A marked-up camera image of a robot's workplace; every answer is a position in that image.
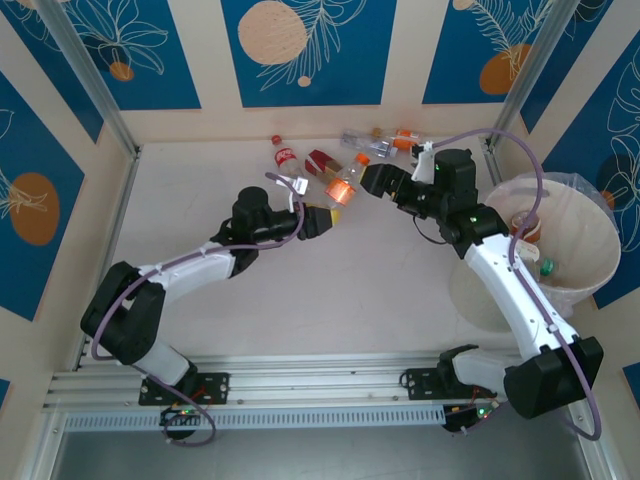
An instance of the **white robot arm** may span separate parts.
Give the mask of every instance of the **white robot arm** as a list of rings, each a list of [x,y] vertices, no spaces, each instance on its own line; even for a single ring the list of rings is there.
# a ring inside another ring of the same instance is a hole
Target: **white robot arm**
[[[394,165],[373,165],[366,169],[361,184],[374,196],[390,195],[410,215],[436,220],[442,238],[493,296],[521,356],[514,365],[507,357],[476,346],[458,347],[440,356],[441,383],[453,389],[480,386],[506,396],[525,418],[584,398],[585,390],[564,347],[570,348],[591,385],[603,358],[600,344],[595,338],[581,339],[549,303],[518,255],[509,258],[512,237],[507,226],[494,209],[478,203],[471,152],[450,149],[433,155],[430,148],[429,144],[412,148],[418,159],[413,175]]]

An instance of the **red label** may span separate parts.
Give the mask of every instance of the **red label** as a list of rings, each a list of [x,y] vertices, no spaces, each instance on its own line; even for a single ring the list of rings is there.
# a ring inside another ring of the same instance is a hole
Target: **red label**
[[[290,148],[283,148],[282,150],[278,150],[276,152],[275,158],[276,158],[276,164],[280,166],[287,160],[296,158],[296,156],[294,155],[293,150],[291,150]]]

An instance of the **green bottle cap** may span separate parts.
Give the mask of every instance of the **green bottle cap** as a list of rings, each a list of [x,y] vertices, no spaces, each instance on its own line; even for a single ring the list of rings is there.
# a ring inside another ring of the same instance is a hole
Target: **green bottle cap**
[[[542,262],[542,265],[540,266],[540,275],[542,275],[543,277],[548,277],[553,273],[553,270],[555,270],[555,268],[555,262],[550,258],[545,258]]]

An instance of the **orange bottle cap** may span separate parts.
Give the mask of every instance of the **orange bottle cap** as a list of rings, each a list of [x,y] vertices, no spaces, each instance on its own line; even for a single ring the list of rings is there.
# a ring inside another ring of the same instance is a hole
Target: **orange bottle cap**
[[[371,161],[369,160],[369,157],[367,157],[364,153],[359,153],[358,155],[356,155],[356,160],[365,167],[369,165],[369,162]]]

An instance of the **metal bracket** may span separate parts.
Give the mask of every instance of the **metal bracket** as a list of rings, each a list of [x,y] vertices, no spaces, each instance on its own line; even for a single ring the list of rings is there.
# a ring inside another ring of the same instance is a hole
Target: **metal bracket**
[[[445,386],[437,368],[409,368],[400,376],[400,385],[409,392],[409,400],[471,399],[474,388],[483,398],[495,398],[494,393],[473,385]]]
[[[192,400],[198,405],[226,405],[229,391],[228,373],[198,373],[195,379],[195,394]],[[138,404],[141,406],[169,406],[175,403],[175,397],[145,378],[140,387]]]

